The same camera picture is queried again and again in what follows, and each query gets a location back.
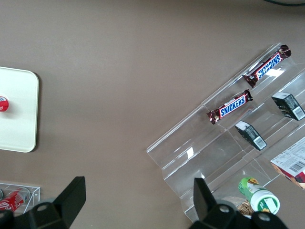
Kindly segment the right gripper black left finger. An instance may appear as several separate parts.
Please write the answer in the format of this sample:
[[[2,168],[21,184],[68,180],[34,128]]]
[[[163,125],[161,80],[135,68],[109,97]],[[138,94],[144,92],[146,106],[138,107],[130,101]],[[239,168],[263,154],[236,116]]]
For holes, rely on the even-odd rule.
[[[68,229],[86,201],[85,177],[75,177],[52,202],[43,202],[14,219],[15,229]]]

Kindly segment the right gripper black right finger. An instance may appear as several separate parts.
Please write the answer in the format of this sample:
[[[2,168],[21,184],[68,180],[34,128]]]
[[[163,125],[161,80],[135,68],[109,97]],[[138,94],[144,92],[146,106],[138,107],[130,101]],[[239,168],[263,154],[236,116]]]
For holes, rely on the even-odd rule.
[[[199,220],[192,229],[286,229],[278,216],[255,212],[251,218],[242,215],[230,202],[219,202],[213,197],[205,180],[194,179],[193,202]]]

